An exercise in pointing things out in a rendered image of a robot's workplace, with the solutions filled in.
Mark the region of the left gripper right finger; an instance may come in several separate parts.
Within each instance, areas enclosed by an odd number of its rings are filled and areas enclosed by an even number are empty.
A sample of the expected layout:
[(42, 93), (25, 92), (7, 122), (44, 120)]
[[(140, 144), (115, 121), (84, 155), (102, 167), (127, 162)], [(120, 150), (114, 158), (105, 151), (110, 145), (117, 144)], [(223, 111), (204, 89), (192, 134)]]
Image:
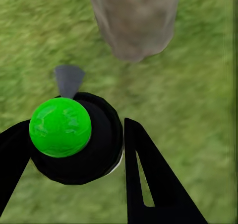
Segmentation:
[[(208, 224), (144, 127), (125, 118), (128, 224)], [(154, 207), (144, 205), (136, 151)]]

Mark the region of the pesticide atomizer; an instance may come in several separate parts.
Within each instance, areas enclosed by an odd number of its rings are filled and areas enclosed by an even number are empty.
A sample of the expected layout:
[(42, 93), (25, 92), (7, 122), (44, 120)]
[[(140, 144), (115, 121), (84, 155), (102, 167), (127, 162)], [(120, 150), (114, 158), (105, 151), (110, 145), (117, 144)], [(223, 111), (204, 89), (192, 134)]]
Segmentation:
[(30, 158), (46, 177), (83, 185), (111, 174), (123, 158), (124, 132), (118, 112), (102, 97), (78, 92), (82, 68), (56, 66), (60, 97), (42, 103), (30, 118)]

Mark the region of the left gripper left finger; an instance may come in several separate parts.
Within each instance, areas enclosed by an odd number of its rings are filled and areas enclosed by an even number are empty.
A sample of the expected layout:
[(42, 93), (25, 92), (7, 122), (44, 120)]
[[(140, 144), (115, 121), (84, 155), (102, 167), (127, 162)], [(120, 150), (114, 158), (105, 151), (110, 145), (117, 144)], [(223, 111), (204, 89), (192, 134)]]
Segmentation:
[(29, 121), (0, 133), (0, 216), (30, 159)]

